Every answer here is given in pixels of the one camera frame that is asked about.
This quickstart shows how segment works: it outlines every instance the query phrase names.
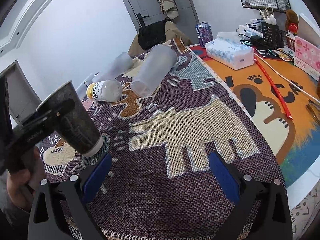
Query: white cable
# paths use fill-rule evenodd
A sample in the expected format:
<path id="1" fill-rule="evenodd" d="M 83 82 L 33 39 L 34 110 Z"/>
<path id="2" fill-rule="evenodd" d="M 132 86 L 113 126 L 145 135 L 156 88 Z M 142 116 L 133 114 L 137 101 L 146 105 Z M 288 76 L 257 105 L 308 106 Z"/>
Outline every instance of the white cable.
<path id="1" fill-rule="evenodd" d="M 311 97 L 313 100 L 315 100 L 318 104 L 320 104 L 320 101 L 316 98 L 314 98 L 312 95 L 308 94 L 307 92 L 305 92 L 304 90 L 302 90 L 300 87 L 298 87 L 297 85 L 293 84 L 290 80 L 286 79 L 284 76 L 282 76 L 279 72 L 277 72 L 273 67 L 270 66 L 270 64 L 268 62 L 266 62 L 262 57 L 260 57 L 257 53 L 255 53 L 255 55 L 261 59 L 264 63 L 266 63 L 274 72 L 276 72 L 280 77 L 282 77 L 284 80 L 288 81 L 291 85 L 293 85 L 295 88 L 299 89 L 301 92 L 305 93 L 307 96 Z"/>

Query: door handle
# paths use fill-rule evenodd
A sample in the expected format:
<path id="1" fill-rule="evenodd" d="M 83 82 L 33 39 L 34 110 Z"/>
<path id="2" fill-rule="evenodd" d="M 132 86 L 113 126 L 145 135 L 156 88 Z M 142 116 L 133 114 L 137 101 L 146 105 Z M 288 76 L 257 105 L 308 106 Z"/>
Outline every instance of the door handle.
<path id="1" fill-rule="evenodd" d="M 146 26 L 146 24 L 144 23 L 144 18 L 147 18 L 147 17 L 149 17 L 148 15 L 147 16 L 141 16 L 141 13 L 138 13 L 137 14 L 137 18 L 138 18 L 138 20 L 139 20 L 139 22 L 140 22 L 140 25 L 141 25 L 141 27 L 143 28 L 143 27 L 145 27 Z"/>

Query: black paper cup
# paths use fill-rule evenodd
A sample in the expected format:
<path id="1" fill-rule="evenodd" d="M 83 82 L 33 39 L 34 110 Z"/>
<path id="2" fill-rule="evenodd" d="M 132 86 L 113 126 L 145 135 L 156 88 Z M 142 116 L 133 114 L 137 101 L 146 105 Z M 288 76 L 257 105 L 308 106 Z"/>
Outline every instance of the black paper cup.
<path id="1" fill-rule="evenodd" d="M 63 84 L 48 96 L 37 107 L 37 111 L 43 114 L 67 99 L 74 100 L 75 108 L 66 114 L 54 129 L 77 152 L 84 157 L 91 157 L 100 150 L 103 137 L 82 105 L 71 81 Z"/>

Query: power strip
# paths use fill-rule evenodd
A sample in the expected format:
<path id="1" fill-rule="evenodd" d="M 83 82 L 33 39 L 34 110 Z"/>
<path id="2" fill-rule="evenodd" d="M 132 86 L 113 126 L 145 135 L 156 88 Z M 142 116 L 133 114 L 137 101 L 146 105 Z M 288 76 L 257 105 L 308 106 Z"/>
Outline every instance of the power strip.
<path id="1" fill-rule="evenodd" d="M 257 36 L 260 36 L 263 38 L 263 35 L 261 32 L 258 32 L 256 30 L 249 28 L 247 26 L 244 26 L 244 25 L 239 25 L 238 33 L 243 34 L 243 35 L 239 35 L 239 37 L 241 40 L 245 40 L 245 41 L 249 41 L 250 38 L 248 38 L 248 37 L 251 37 L 253 35 L 257 35 Z"/>

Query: human hand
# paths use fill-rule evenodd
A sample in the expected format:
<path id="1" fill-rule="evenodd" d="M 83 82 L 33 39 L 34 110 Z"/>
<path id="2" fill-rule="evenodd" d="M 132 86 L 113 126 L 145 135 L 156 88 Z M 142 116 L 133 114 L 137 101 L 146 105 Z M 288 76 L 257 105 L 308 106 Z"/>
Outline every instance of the human hand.
<path id="1" fill-rule="evenodd" d="M 40 152 L 38 147 L 35 147 L 33 150 L 33 154 L 34 154 L 36 163 L 41 161 L 39 153 Z M 20 207 L 27 212 L 31 210 L 32 203 L 30 203 L 26 199 L 25 195 L 21 191 L 21 187 L 25 186 L 31 179 L 32 177 L 28 169 L 21 170 L 13 174 L 10 174 L 8 172 L 8 177 L 7 177 L 7 191 L 11 199 L 11 202 L 17 207 Z"/>

